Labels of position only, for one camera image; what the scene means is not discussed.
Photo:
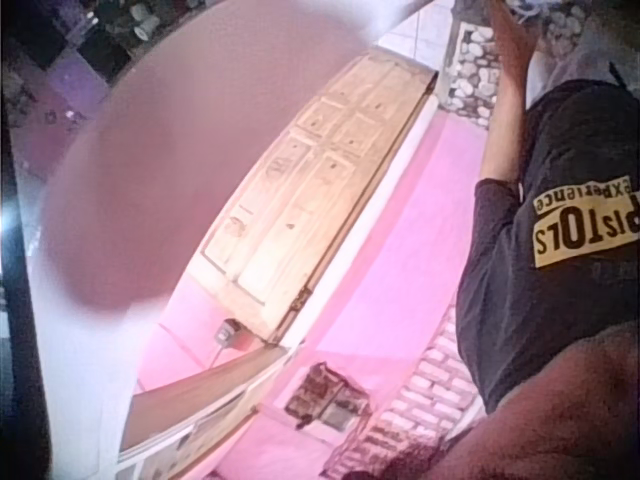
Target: dark hair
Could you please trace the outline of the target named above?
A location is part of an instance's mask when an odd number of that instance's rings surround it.
[[[435,445],[415,443],[393,457],[376,476],[369,472],[357,471],[347,473],[342,480],[413,480],[420,478],[437,465],[466,437],[471,428],[463,430],[448,440],[440,439]]]

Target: door hinge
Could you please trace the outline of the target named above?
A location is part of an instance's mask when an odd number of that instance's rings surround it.
[[[291,310],[294,312],[299,312],[304,307],[304,304],[307,303],[309,297],[313,292],[309,290],[307,287],[303,287],[302,290],[298,292],[296,298],[294,298],[293,302],[291,302]]]

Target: doorframe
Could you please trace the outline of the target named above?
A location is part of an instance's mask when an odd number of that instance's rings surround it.
[[[313,328],[316,320],[320,317],[329,299],[351,268],[364,242],[369,237],[369,233],[391,199],[391,195],[395,191],[400,178],[402,178],[402,174],[418,150],[422,138],[438,110],[438,106],[439,102],[436,95],[430,94],[368,203],[362,209],[362,212],[344,237],[344,241],[320,276],[317,285],[313,289],[313,294],[300,311],[297,312],[297,315],[290,320],[286,332],[278,341],[281,347],[295,351],[302,344],[311,328]]]

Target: hand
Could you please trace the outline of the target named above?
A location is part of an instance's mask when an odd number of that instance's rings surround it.
[[[538,44],[538,35],[519,25],[504,0],[487,0],[496,48],[502,61],[503,78],[525,86],[531,57]]]

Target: door panel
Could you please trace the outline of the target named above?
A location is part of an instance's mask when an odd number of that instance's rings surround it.
[[[356,60],[256,163],[212,225],[189,273],[268,339],[362,195],[370,193],[368,185],[431,77],[382,51]]]

